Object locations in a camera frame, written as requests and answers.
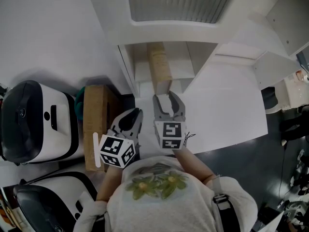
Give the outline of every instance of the white cabinet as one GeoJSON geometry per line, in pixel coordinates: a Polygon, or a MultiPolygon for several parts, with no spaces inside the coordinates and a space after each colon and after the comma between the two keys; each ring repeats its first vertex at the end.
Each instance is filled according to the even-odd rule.
{"type": "Polygon", "coordinates": [[[146,43],[164,42],[184,93],[210,62],[252,66],[259,88],[300,68],[309,0],[91,0],[135,97],[152,96],[146,43]]]}
{"type": "MultiPolygon", "coordinates": [[[[184,93],[215,53],[216,43],[163,42],[173,78],[171,90],[184,93]]],[[[154,95],[146,43],[120,45],[123,72],[136,97],[154,95]]]]}

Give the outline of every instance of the shelf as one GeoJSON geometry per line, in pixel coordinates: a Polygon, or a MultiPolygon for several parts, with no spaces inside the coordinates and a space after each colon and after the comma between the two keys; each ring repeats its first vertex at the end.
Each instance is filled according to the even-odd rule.
{"type": "MultiPolygon", "coordinates": [[[[168,3],[171,1],[177,3],[177,0],[167,0],[168,3]]],[[[130,0],[91,0],[104,35],[113,46],[160,41],[226,43],[237,32],[255,5],[263,1],[229,0],[220,20],[210,24],[179,20],[136,22],[132,20],[130,0]]]]}
{"type": "Polygon", "coordinates": [[[253,12],[231,39],[233,43],[255,47],[288,58],[284,46],[266,17],[253,12]]]}
{"type": "MultiPolygon", "coordinates": [[[[202,68],[214,55],[217,43],[163,42],[172,75],[170,90],[184,93],[202,68]]],[[[122,71],[135,97],[150,97],[154,94],[147,43],[118,46],[121,53],[122,71]]]]}
{"type": "Polygon", "coordinates": [[[253,65],[260,90],[272,86],[300,69],[297,61],[267,52],[253,65]]]}
{"type": "Polygon", "coordinates": [[[226,57],[237,57],[257,60],[265,53],[265,50],[253,46],[247,46],[245,44],[239,44],[234,42],[229,42],[222,44],[216,55],[226,56],[226,57]]]}
{"type": "MultiPolygon", "coordinates": [[[[194,78],[194,70],[186,42],[164,42],[173,79],[194,78]]],[[[146,43],[134,44],[135,81],[151,81],[146,43]]]]}
{"type": "MultiPolygon", "coordinates": [[[[140,82],[140,97],[152,97],[155,93],[152,81],[140,82]]],[[[174,93],[182,93],[182,84],[180,80],[173,80],[170,90],[174,93]]]]}
{"type": "Polygon", "coordinates": [[[278,0],[266,16],[288,56],[309,45],[309,0],[278,0]]]}
{"type": "Polygon", "coordinates": [[[256,61],[251,58],[241,58],[235,56],[215,55],[211,58],[212,63],[226,63],[234,65],[253,66],[256,61]]]}

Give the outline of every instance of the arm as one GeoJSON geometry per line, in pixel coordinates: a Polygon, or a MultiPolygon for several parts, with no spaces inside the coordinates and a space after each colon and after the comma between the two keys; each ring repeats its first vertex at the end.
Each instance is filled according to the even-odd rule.
{"type": "Polygon", "coordinates": [[[288,222],[288,226],[291,232],[298,232],[298,230],[293,226],[291,221],[288,222]]]}
{"type": "Polygon", "coordinates": [[[207,182],[216,177],[210,168],[193,155],[185,146],[181,150],[174,150],[173,152],[183,169],[188,174],[193,175],[203,182],[203,184],[207,184],[207,182]]]}
{"type": "Polygon", "coordinates": [[[114,166],[108,167],[102,185],[97,194],[97,201],[108,202],[117,187],[121,184],[122,170],[123,169],[114,166]]]}

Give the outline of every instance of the black and white device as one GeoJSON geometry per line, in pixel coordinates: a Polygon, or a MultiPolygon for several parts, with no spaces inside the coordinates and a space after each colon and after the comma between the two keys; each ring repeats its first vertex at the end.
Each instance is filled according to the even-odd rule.
{"type": "Polygon", "coordinates": [[[83,155],[74,98],[35,81],[9,90],[1,109],[2,156],[16,164],[83,155]]]}
{"type": "Polygon", "coordinates": [[[83,207],[96,199],[104,175],[88,174],[81,163],[15,186],[14,197],[34,231],[71,232],[83,207]]]}
{"type": "Polygon", "coordinates": [[[212,188],[215,196],[212,199],[211,207],[217,232],[242,232],[243,224],[237,217],[237,214],[239,215],[239,211],[236,210],[237,206],[233,205],[230,197],[223,193],[219,176],[212,180],[212,188]]]}
{"type": "Polygon", "coordinates": [[[93,146],[96,167],[105,164],[125,168],[139,152],[138,134],[143,121],[143,111],[133,108],[118,115],[100,142],[98,134],[93,133],[93,146]]]}

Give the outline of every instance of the shoulder strap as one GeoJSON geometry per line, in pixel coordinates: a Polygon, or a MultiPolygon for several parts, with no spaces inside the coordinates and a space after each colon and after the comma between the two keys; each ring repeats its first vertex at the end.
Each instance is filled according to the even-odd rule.
{"type": "Polygon", "coordinates": [[[239,221],[229,197],[222,192],[220,177],[212,180],[215,196],[212,199],[212,210],[218,232],[240,232],[239,221]]]}

